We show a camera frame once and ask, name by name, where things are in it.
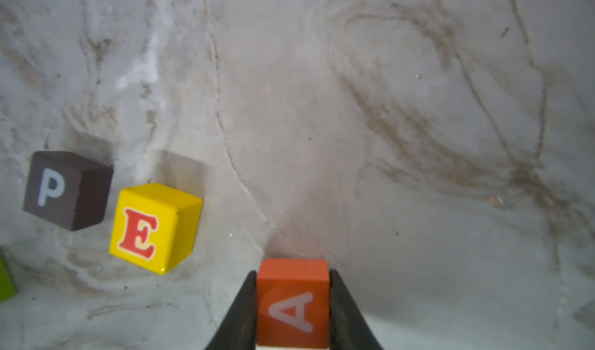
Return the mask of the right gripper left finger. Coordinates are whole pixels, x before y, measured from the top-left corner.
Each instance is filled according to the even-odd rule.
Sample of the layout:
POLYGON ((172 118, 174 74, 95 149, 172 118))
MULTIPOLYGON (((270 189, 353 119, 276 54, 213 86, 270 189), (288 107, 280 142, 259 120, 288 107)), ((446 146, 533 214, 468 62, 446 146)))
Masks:
POLYGON ((257 344, 257 271, 250 271, 205 350, 254 350, 257 344))

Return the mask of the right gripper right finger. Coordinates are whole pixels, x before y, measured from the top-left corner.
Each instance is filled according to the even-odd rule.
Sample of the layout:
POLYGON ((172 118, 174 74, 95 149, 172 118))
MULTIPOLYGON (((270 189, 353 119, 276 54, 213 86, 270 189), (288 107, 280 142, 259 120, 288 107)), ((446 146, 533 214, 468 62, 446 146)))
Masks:
POLYGON ((382 350, 336 269, 329 271, 329 348, 382 350))

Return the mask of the red A block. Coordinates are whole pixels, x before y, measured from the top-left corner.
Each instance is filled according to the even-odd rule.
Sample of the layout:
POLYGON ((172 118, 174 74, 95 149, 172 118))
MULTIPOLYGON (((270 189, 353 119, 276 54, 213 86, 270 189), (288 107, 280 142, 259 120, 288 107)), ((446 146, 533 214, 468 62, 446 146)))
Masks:
POLYGON ((326 261, 265 259, 256 287, 258 345, 328 348, 330 276, 326 261))

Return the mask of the yellow E block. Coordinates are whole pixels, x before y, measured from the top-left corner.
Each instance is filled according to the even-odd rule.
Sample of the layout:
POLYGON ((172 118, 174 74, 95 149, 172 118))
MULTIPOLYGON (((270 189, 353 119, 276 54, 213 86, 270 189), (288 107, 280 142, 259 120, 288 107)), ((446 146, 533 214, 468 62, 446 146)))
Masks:
POLYGON ((203 200, 162 184, 120 191, 111 255, 164 275, 194 248, 203 200))

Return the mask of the dark purple P block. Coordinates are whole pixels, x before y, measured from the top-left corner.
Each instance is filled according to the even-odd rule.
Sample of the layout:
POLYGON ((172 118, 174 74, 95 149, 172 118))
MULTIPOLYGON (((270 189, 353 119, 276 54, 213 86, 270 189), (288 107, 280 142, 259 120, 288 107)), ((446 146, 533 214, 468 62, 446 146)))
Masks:
POLYGON ((105 217, 114 170, 67 151, 32 155, 23 210, 69 231, 105 217))

